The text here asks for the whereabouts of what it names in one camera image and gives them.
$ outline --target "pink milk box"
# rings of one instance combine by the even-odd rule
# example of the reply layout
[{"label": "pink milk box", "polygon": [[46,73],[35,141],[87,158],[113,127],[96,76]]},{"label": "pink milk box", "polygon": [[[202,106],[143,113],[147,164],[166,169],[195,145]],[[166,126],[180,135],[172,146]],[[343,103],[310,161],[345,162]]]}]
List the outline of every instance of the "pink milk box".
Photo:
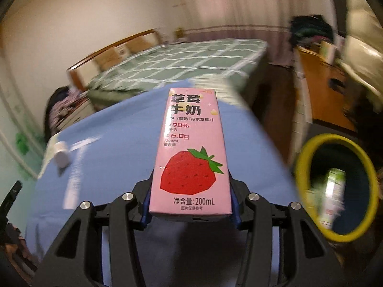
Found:
[{"label": "pink milk box", "polygon": [[170,89],[149,212],[174,221],[219,220],[232,213],[215,90]]}]

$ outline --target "trash can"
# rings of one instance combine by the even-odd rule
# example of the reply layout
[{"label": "trash can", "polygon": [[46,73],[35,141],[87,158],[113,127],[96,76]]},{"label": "trash can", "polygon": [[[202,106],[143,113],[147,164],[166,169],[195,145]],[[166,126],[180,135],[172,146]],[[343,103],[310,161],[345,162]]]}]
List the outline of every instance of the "trash can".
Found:
[{"label": "trash can", "polygon": [[[316,208],[308,203],[307,190],[331,168],[346,173],[344,211],[332,229],[326,229],[319,223]],[[329,241],[354,241],[373,222],[378,208],[377,175],[370,158],[355,142],[335,134],[310,139],[296,161],[295,179],[303,206]]]}]

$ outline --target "dark floor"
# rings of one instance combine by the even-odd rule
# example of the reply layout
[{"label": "dark floor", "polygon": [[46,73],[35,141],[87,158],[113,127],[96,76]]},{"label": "dark floor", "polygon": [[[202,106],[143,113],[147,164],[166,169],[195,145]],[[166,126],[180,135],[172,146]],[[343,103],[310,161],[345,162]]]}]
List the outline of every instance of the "dark floor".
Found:
[{"label": "dark floor", "polygon": [[268,65],[252,110],[286,163],[292,137],[295,100],[292,69]]}]

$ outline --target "pink curtain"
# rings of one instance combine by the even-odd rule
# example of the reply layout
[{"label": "pink curtain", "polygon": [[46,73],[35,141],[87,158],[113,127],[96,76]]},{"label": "pink curtain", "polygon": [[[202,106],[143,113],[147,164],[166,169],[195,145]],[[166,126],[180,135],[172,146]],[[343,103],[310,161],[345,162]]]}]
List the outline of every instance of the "pink curtain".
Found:
[{"label": "pink curtain", "polygon": [[293,16],[318,12],[321,0],[168,0],[173,29],[189,41],[240,38],[269,44],[272,63],[290,65],[288,40]]}]

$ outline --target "bed headboard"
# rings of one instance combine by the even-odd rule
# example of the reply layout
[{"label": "bed headboard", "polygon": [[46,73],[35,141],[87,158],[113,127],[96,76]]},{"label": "bed headboard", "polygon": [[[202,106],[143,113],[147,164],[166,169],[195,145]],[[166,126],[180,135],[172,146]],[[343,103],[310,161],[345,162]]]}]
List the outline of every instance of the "bed headboard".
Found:
[{"label": "bed headboard", "polygon": [[69,78],[79,90],[85,92],[87,84],[101,72],[118,64],[132,53],[137,53],[161,43],[161,36],[154,29],[131,35],[95,51],[75,63],[67,69]]}]

